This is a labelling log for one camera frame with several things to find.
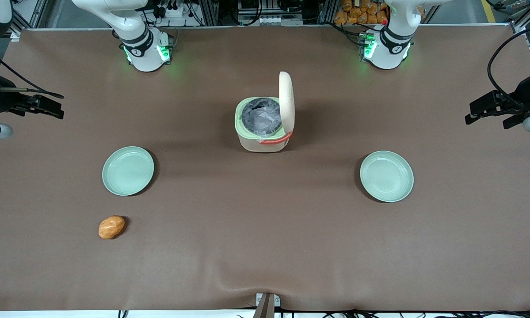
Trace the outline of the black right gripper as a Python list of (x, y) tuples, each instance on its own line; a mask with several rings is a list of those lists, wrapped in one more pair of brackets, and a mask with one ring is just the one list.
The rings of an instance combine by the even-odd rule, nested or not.
[(12, 113), (21, 117), (26, 114), (43, 114), (64, 119), (61, 103), (45, 96), (28, 96), (20, 92), (3, 92), (1, 89), (16, 88), (13, 82), (0, 76), (0, 113)]

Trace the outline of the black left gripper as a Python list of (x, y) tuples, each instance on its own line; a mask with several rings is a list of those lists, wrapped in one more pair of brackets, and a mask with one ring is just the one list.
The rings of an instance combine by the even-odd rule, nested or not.
[(484, 117), (498, 117), (511, 115), (503, 120), (503, 128), (510, 129), (522, 124), (524, 129), (530, 129), (530, 76), (522, 80), (516, 90), (509, 94), (521, 106), (515, 110), (503, 110), (503, 95), (497, 90), (485, 93), (483, 96), (469, 103), (469, 112), (465, 116), (465, 124), (470, 125)]

